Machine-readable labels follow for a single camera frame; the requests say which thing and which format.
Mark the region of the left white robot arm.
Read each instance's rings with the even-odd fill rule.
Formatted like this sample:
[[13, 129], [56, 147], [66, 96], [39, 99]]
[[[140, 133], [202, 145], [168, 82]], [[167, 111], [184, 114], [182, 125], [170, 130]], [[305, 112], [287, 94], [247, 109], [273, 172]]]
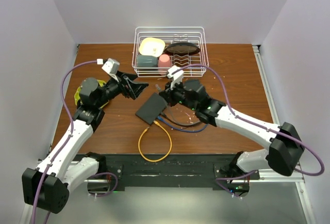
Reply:
[[123, 95], [135, 100], [148, 83], [136, 81], [137, 75], [117, 72], [104, 85], [90, 77], [82, 81], [79, 103], [73, 121], [51, 153], [35, 168], [22, 175], [24, 202], [51, 213], [59, 213], [69, 195], [84, 180], [106, 175], [104, 156], [89, 152], [73, 167], [71, 162], [82, 145], [92, 136], [104, 117], [104, 105]]

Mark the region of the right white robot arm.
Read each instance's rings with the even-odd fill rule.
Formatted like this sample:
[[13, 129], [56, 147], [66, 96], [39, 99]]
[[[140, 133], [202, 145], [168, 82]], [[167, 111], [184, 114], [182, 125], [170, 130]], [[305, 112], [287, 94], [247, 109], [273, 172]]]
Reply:
[[238, 152], [222, 169], [229, 178], [241, 179], [260, 169], [272, 169], [289, 177], [304, 152], [304, 148], [293, 141], [300, 137], [292, 124], [267, 123], [230, 109], [229, 105], [212, 98], [196, 79], [174, 86], [167, 83], [159, 94], [170, 106], [181, 104], [193, 110], [201, 122], [231, 130], [262, 146], [261, 150]]

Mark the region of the black network switch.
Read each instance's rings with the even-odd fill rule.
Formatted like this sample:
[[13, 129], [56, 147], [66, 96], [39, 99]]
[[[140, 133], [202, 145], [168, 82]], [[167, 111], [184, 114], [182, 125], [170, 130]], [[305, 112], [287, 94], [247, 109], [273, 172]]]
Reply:
[[148, 125], [152, 125], [166, 107], [167, 102], [164, 98], [157, 93], [153, 93], [136, 111], [135, 115]]

